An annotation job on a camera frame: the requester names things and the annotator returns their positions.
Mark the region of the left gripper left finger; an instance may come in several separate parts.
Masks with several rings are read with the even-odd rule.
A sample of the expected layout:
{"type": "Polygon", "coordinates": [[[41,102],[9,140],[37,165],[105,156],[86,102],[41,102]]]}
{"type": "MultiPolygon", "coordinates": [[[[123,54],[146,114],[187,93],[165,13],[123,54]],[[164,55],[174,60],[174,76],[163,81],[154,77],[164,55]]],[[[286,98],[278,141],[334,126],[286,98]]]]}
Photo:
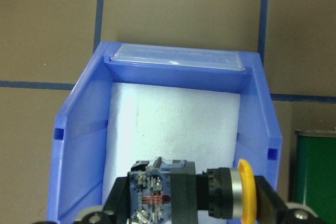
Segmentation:
{"type": "Polygon", "coordinates": [[[130,184],[128,177],[118,177],[103,206],[111,223],[127,223],[130,218],[130,184]]]}

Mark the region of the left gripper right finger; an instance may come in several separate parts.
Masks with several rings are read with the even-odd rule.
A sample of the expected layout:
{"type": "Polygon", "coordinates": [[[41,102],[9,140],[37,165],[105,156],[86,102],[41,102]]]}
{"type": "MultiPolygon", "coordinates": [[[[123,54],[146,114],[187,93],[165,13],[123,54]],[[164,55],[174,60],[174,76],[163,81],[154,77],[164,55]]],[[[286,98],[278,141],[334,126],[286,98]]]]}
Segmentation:
{"type": "Polygon", "coordinates": [[[257,194],[257,222],[282,223],[286,205],[263,176],[255,176],[257,194]]]}

